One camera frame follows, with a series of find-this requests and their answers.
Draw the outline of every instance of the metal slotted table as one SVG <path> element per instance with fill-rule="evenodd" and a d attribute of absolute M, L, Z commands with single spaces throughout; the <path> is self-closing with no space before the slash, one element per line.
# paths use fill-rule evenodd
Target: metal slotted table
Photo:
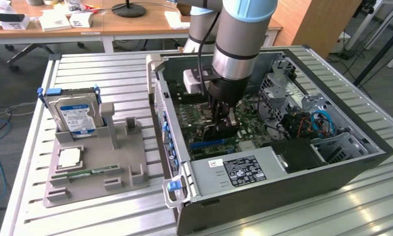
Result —
<path fill-rule="evenodd" d="M 288 48 L 374 130 L 393 147 L 393 118 L 364 96 L 324 59 L 302 46 Z M 163 169 L 147 93 L 146 56 L 151 53 L 63 55 L 51 59 L 43 88 L 102 88 L 103 102 L 115 102 L 115 121 L 136 116 L 143 123 L 151 186 L 54 208 L 44 208 L 46 180 L 55 139 L 55 121 L 39 102 L 2 227 L 7 235 L 152 235 L 176 233 L 174 211 L 164 205 Z M 316 88 L 298 72 L 308 92 Z M 340 190 L 274 209 L 195 234 L 393 235 L 393 156 Z"/>

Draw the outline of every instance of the warning label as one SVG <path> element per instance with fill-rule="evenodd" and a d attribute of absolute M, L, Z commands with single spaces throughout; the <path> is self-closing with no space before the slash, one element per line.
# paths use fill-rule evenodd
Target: warning label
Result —
<path fill-rule="evenodd" d="M 87 114 L 91 110 L 87 104 L 60 108 L 70 131 L 87 134 L 95 131 L 94 118 Z"/>
<path fill-rule="evenodd" d="M 223 164 L 235 187 L 240 187 L 267 179 L 255 156 L 226 161 Z"/>

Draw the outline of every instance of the white sticker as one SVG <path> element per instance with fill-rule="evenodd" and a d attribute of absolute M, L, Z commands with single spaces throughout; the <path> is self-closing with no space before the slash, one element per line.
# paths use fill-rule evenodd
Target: white sticker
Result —
<path fill-rule="evenodd" d="M 94 118 L 87 114 L 87 104 L 60 107 L 68 129 L 75 134 L 92 133 L 96 130 Z"/>
<path fill-rule="evenodd" d="M 100 32 L 82 32 L 80 34 L 94 35 L 94 34 L 100 34 Z"/>
<path fill-rule="evenodd" d="M 223 166 L 223 159 L 208 161 L 208 165 L 211 168 L 218 167 L 218 166 Z"/>

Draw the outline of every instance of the green circuit board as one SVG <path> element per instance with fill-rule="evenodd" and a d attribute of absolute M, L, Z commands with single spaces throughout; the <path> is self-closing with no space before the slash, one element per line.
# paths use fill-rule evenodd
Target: green circuit board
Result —
<path fill-rule="evenodd" d="M 212 124 L 208 102 L 188 104 L 188 102 L 182 102 L 182 97 L 179 97 L 175 102 L 175 109 L 188 152 L 194 160 L 260 148 L 263 144 L 272 141 L 254 108 L 251 97 L 246 97 L 236 106 L 236 116 L 240 120 L 238 134 L 232 138 L 226 139 L 223 144 L 203 148 L 192 149 L 191 144 L 203 141 L 204 128 Z"/>

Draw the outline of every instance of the motherboard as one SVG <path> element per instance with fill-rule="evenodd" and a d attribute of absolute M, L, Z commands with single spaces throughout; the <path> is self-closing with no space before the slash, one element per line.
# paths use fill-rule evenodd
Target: motherboard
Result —
<path fill-rule="evenodd" d="M 238 134 L 228 139 L 203 142 L 204 128 L 212 124 L 208 101 L 200 94 L 178 93 L 175 110 L 194 160 L 256 149 L 272 141 L 255 109 L 255 100 L 256 96 L 248 95 L 236 106 L 235 113 L 240 121 Z"/>

